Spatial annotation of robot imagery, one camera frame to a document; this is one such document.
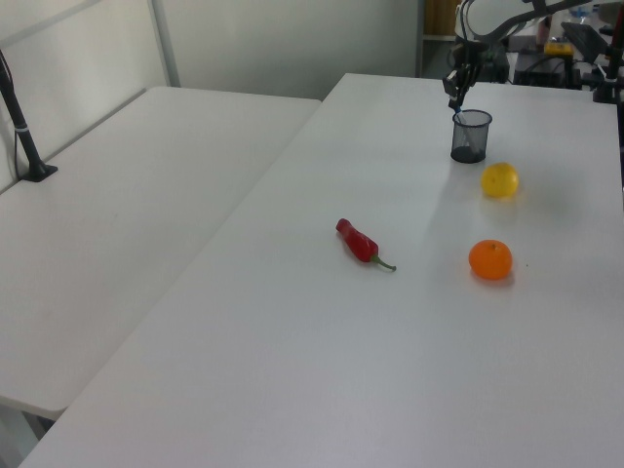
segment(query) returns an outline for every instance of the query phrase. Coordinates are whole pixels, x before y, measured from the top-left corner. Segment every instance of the white wall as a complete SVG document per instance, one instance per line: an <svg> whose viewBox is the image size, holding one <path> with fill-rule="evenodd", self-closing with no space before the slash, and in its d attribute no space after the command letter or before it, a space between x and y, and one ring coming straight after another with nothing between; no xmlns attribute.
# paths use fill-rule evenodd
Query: white wall
<svg viewBox="0 0 624 468"><path fill-rule="evenodd" d="M418 1L154 0L154 6L181 86L322 99L345 72L414 76Z"/></svg>
<svg viewBox="0 0 624 468"><path fill-rule="evenodd" d="M0 49L44 160L141 90L166 84L149 0L0 0L0 12ZM0 191L14 181L13 141L0 99Z"/></svg>

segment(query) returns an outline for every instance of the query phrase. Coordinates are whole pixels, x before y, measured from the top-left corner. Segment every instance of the white tabletop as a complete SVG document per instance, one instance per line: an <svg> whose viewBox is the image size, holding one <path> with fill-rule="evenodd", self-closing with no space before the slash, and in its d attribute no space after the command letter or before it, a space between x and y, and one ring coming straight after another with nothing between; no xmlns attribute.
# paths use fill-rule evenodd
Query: white tabletop
<svg viewBox="0 0 624 468"><path fill-rule="evenodd" d="M319 102L157 88L0 197L0 404L56 418Z"/></svg>
<svg viewBox="0 0 624 468"><path fill-rule="evenodd" d="M24 468L619 466L615 109L479 84L487 163L451 161L439 81L347 75ZM358 263L347 217L396 273ZM506 242L513 277L470 248Z"/></svg>

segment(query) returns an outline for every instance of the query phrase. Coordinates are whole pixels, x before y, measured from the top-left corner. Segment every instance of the pepper stem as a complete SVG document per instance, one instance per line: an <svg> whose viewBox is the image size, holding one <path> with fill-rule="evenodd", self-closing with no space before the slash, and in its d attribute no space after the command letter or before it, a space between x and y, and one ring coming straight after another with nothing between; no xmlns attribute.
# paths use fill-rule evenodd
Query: pepper stem
<svg viewBox="0 0 624 468"><path fill-rule="evenodd" d="M370 261L372 263L376 263L377 265L381 265L381 266L383 266L385 268L388 268L389 270L397 271L397 267L396 266L392 266L392 265L389 265L389 264L385 263L384 261L381 261L381 258L379 258L378 255L373 255L370 258Z"/></svg>

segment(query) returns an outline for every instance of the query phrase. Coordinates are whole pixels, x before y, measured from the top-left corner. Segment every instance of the orange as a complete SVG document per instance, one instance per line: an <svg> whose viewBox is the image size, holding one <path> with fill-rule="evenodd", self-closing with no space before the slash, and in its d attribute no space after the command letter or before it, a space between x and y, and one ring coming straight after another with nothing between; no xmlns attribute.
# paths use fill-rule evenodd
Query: orange
<svg viewBox="0 0 624 468"><path fill-rule="evenodd" d="M481 241L468 255L472 271L486 280L502 280L511 271L514 258L509 248L500 241Z"/></svg>
<svg viewBox="0 0 624 468"><path fill-rule="evenodd" d="M494 198L511 197L518 190L519 183L516 169L507 163L492 164L481 175L481 188Z"/></svg>

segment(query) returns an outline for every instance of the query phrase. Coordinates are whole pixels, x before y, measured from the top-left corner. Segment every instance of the lemon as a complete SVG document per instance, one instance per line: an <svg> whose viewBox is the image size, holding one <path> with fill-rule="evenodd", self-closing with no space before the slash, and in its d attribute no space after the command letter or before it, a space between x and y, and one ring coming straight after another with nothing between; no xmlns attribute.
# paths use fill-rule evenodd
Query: lemon
<svg viewBox="0 0 624 468"><path fill-rule="evenodd" d="M518 190L519 183L516 169L507 163L492 164L481 176L481 188L494 198L511 197Z"/></svg>

